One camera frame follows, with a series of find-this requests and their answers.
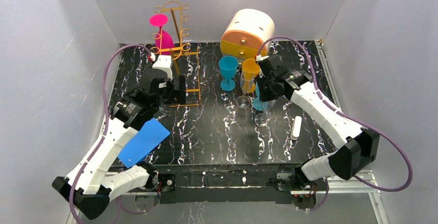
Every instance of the white wall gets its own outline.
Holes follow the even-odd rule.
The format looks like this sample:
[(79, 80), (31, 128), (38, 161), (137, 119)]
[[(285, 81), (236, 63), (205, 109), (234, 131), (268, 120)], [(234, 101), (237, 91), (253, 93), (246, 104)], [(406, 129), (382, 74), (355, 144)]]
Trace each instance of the white wall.
[(51, 184), (97, 136), (119, 45), (95, 0), (0, 0), (0, 44), (0, 223), (65, 223)]
[[(325, 40), (344, 110), (390, 134), (412, 160), (414, 180), (383, 193), (391, 223), (438, 223), (438, 0), (346, 0)], [(379, 185), (400, 186), (404, 162), (381, 139)]]
[[(277, 35), (301, 40), (324, 38), (344, 0), (96, 0), (120, 43), (152, 42), (156, 27), (149, 24), (155, 6), (167, 1), (190, 4), (186, 40), (220, 41), (234, 14), (253, 8), (266, 12)], [(169, 14), (165, 30), (175, 33)]]

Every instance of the blue plastic wine glass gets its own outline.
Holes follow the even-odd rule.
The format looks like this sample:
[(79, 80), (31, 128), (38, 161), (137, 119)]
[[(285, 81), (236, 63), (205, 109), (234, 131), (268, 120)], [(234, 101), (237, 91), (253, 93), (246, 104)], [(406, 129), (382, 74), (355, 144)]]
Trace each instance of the blue plastic wine glass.
[(221, 88), (224, 91), (232, 91), (236, 83), (232, 80), (237, 72), (239, 62), (232, 56), (225, 56), (219, 61), (219, 70), (224, 80), (221, 82)]

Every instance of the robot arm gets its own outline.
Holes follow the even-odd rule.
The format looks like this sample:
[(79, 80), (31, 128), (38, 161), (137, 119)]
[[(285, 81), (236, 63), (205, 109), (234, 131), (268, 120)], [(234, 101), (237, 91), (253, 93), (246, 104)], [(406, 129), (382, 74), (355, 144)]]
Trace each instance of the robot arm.
[(375, 160), (379, 135), (336, 114), (340, 109), (322, 94), (332, 109), (325, 105), (306, 72), (288, 70), (278, 55), (258, 56), (257, 63), (261, 68), (261, 74), (256, 78), (260, 100), (266, 102), (284, 95), (303, 108), (324, 129), (338, 149), (299, 165), (295, 169), (295, 183), (304, 186), (310, 181), (335, 175), (348, 180)]
[(153, 188), (158, 183), (158, 171), (144, 162), (111, 177), (105, 175), (128, 141), (153, 118), (160, 104), (185, 104), (185, 77), (179, 76), (179, 89), (175, 89), (171, 67), (170, 56), (159, 56), (152, 69), (142, 75), (138, 86), (117, 102), (108, 121), (103, 144), (91, 160), (87, 161), (87, 158), (98, 145), (102, 134), (66, 177), (57, 177), (53, 181), (52, 187), (68, 201), (73, 180), (83, 163), (87, 163), (73, 197), (74, 205), (87, 218), (97, 218), (110, 201), (134, 188)]

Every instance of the blue sponge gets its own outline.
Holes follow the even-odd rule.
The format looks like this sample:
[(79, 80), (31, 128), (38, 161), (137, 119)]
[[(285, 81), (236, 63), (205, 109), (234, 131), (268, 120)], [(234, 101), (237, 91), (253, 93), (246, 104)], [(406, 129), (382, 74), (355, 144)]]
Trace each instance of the blue sponge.
[(120, 151), (119, 159), (127, 168), (135, 166), (170, 135), (155, 118), (146, 122), (142, 129)]

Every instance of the round storage box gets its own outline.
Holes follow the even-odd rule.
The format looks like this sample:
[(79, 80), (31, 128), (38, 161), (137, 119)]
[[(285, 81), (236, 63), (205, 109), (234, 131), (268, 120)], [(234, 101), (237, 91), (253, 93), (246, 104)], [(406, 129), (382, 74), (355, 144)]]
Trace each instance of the round storage box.
[[(272, 18), (266, 13), (243, 9), (234, 15), (221, 38), (223, 56), (234, 56), (242, 63), (245, 59), (255, 58), (261, 45), (274, 35), (275, 26)], [(262, 49), (265, 56), (271, 43)]]

